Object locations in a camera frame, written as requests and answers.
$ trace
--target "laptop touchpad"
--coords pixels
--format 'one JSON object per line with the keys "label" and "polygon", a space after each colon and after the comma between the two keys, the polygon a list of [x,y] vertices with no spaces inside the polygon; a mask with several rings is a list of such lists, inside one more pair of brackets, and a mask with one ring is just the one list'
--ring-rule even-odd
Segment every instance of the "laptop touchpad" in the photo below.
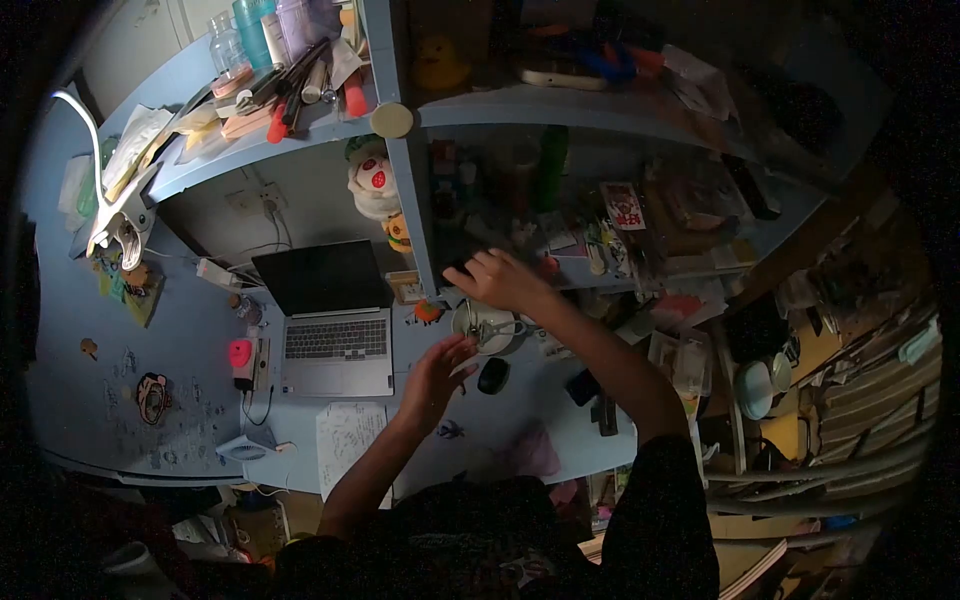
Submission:
{"label": "laptop touchpad", "polygon": [[340,365],[312,365],[300,376],[303,393],[309,396],[325,396],[344,392],[343,368]]}

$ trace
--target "desk lamp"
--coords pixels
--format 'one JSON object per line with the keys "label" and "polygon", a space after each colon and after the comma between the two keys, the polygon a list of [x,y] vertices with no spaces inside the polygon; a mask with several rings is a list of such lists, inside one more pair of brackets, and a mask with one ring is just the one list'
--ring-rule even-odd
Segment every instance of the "desk lamp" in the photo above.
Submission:
{"label": "desk lamp", "polygon": [[156,207],[147,208],[141,193],[156,174],[157,165],[154,163],[142,173],[134,175],[116,201],[107,202],[101,181],[103,165],[100,163],[100,139],[97,136],[97,126],[93,116],[84,103],[71,96],[65,89],[55,90],[53,97],[65,100],[80,114],[93,140],[93,187],[97,190],[97,214],[93,217],[93,228],[86,242],[86,256],[93,255],[93,249],[97,244],[102,248],[109,246],[112,238],[123,248],[120,267],[124,271],[132,271],[140,264],[144,246],[150,237],[151,229],[154,228]]}

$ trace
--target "white fan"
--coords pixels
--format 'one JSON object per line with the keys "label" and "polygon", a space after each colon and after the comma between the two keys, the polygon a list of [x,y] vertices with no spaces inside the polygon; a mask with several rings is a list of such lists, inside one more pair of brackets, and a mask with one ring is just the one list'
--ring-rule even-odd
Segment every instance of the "white fan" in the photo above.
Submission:
{"label": "white fan", "polygon": [[217,454],[231,461],[249,463],[276,453],[274,434],[270,429],[263,428],[255,433],[244,434],[229,442],[217,446]]}

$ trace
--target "laptop keyboard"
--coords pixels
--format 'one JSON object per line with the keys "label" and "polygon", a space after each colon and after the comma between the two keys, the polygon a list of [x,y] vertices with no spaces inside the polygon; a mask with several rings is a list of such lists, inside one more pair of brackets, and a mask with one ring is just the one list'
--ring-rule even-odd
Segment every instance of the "laptop keyboard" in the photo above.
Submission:
{"label": "laptop keyboard", "polygon": [[287,327],[287,358],[365,360],[386,353],[385,319]]}

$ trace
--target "bowl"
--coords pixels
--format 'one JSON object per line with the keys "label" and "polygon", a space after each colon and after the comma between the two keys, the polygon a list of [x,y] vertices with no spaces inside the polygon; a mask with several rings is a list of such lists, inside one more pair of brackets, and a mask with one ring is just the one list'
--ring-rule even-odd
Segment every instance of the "bowl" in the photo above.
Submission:
{"label": "bowl", "polygon": [[[473,310],[474,319],[477,324],[481,322],[486,322],[492,325],[498,325],[502,323],[509,323],[511,321],[516,321],[514,313],[509,310],[498,310],[487,306],[483,302],[470,302],[470,308]],[[450,320],[450,329],[454,333],[463,333],[468,335],[469,330],[469,319],[467,316],[467,303],[463,302],[460,306],[457,306],[457,309],[453,311],[453,319]],[[503,333],[500,335],[494,335],[486,344],[477,345],[477,354],[483,354],[489,356],[491,354],[497,354],[501,352],[510,345],[511,340],[514,339],[514,333],[516,333],[516,325],[513,327],[507,327],[503,330]]]}
{"label": "bowl", "polygon": [[777,352],[770,365],[770,380],[773,382],[774,392],[780,394],[790,389],[793,383],[793,369],[790,368],[790,359],[783,352]]}
{"label": "bowl", "polygon": [[740,411],[749,420],[763,419],[773,406],[774,385],[770,381],[770,372],[759,361],[740,370],[733,383],[733,391]]}

